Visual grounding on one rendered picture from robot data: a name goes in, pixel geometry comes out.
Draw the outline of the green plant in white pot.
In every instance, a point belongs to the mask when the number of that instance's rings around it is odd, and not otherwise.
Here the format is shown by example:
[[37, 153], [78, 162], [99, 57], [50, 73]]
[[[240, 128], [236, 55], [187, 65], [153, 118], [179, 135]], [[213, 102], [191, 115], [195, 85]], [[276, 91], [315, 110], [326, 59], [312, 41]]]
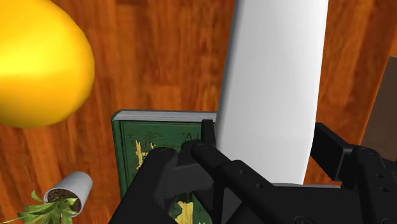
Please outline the green plant in white pot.
[[16, 220], [24, 224], [73, 224], [73, 218], [82, 212], [92, 186], [92, 178], [87, 173], [72, 172], [41, 198], [32, 191], [31, 197], [38, 203], [25, 206], [17, 213]]

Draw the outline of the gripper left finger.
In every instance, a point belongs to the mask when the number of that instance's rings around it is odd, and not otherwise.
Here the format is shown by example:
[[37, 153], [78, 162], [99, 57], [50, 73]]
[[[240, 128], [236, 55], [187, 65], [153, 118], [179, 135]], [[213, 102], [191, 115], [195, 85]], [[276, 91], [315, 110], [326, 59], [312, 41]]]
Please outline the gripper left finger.
[[170, 206], [192, 192], [214, 224], [274, 224], [274, 214], [259, 197], [273, 184], [240, 160], [216, 148], [214, 123], [202, 120], [201, 138], [173, 148], [151, 150], [109, 224], [177, 224]]

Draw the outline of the large yellow round object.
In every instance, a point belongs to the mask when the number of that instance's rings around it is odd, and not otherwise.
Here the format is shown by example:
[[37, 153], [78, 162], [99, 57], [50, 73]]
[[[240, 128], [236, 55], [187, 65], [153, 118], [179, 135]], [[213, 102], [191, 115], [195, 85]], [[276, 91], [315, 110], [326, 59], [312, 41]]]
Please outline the large yellow round object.
[[52, 0], [0, 0], [0, 123], [44, 127], [87, 100], [94, 56], [84, 32]]

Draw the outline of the green book with gold print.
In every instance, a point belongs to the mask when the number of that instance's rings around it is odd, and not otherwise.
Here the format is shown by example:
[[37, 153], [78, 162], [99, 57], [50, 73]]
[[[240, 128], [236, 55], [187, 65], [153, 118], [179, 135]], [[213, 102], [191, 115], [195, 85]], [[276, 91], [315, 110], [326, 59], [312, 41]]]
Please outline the green book with gold print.
[[180, 151], [183, 142], [200, 138], [203, 119], [215, 120], [208, 111], [128, 110], [111, 118], [120, 195], [124, 196], [147, 154], [156, 147]]

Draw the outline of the tall white rounded object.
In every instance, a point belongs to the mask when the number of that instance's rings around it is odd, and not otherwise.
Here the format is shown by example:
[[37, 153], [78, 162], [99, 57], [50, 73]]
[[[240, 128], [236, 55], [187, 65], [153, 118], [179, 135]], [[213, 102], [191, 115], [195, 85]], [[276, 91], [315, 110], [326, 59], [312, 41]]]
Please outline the tall white rounded object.
[[304, 181], [328, 0], [235, 0], [216, 144], [272, 183]]

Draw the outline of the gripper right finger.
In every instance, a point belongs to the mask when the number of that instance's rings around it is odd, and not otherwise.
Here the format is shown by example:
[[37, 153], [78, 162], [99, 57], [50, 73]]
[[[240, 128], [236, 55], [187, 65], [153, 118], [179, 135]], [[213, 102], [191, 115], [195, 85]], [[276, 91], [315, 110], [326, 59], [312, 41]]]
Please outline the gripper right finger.
[[331, 180], [358, 191], [364, 224], [397, 224], [397, 163], [347, 143], [319, 122], [310, 155]]

